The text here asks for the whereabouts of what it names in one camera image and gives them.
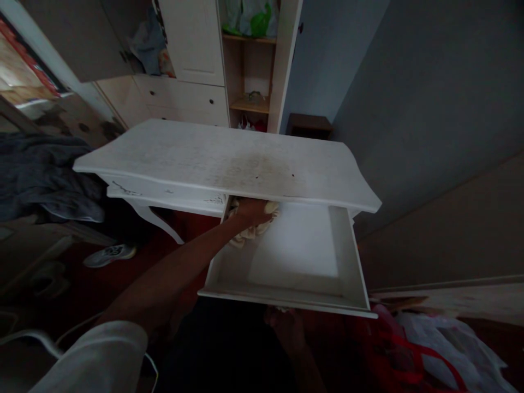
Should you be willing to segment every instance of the floor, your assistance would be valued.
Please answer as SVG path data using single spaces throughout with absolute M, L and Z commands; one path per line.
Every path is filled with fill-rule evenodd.
M 173 212 L 168 221 L 187 242 L 220 223 L 219 218 L 184 212 Z M 59 298 L 38 305 L 39 328 L 57 338 L 66 330 L 103 311 L 109 304 L 149 267 L 176 250 L 179 245 L 164 231 L 155 231 L 152 240 L 141 247 L 130 260 L 120 260 L 101 269 L 88 269 L 82 265 L 85 257 L 102 249 L 88 243 L 77 243 L 67 250 L 60 260 L 66 265 L 65 276 L 71 281 L 68 292 Z M 177 301 L 173 320 L 178 322 L 191 311 L 197 300 L 197 291 L 204 286 L 207 269 L 186 288 Z M 369 390 L 361 359 L 347 336 L 348 321 L 338 314 L 304 311 L 302 313 L 306 338 L 311 346 L 328 391 L 346 391 L 348 386 L 361 386 Z M 66 348 L 90 324 L 78 329 L 78 334 L 63 341 Z

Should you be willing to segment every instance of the blue wall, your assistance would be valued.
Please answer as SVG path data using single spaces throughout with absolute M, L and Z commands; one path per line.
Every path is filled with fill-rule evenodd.
M 330 122 L 373 39 L 389 0 L 304 0 L 282 116 L 326 116 Z
M 523 8 L 391 2 L 334 120 L 383 202 L 357 237 L 524 148 Z

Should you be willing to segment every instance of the person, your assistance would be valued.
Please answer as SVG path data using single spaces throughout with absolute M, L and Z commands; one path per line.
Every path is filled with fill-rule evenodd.
M 148 337 L 177 295 L 235 235 L 261 223 L 266 201 L 244 198 L 236 215 L 172 252 L 131 284 L 33 387 L 40 392 L 134 392 Z M 155 392 L 323 392 L 296 310 L 201 297 L 184 318 Z

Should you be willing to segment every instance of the hand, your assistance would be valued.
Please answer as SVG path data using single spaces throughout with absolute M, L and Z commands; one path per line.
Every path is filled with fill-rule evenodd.
M 266 203 L 263 199 L 242 198 L 236 215 L 246 221 L 246 228 L 263 224 L 273 218 L 271 214 L 264 213 Z
M 273 328 L 282 348 L 291 359 L 308 350 L 302 317 L 293 308 L 283 313 L 273 306 L 268 306 L 264 322 Z

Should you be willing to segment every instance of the wardrobe drawer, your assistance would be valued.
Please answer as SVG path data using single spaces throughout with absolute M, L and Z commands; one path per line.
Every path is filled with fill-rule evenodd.
M 179 120 L 176 117 L 180 114 L 195 119 L 205 114 L 213 122 L 195 123 L 223 127 L 229 125 L 224 87 L 180 82 L 160 76 L 137 75 L 134 79 L 147 105 L 175 110 L 171 112 L 175 114 L 171 115 L 172 120 Z
M 228 115 L 223 113 L 206 113 L 197 110 L 165 108 L 163 106 L 148 105 L 149 112 L 154 118 L 163 120 L 183 121 L 186 123 L 208 124 L 209 126 L 227 127 Z
M 291 202 L 279 209 L 268 230 L 243 249 L 228 244 L 215 256 L 198 294 L 376 318 L 350 212 Z
M 148 206 L 186 211 L 206 216 L 223 215 L 226 196 L 220 192 L 166 184 L 140 177 L 98 174 L 109 186 L 110 198 L 146 201 Z

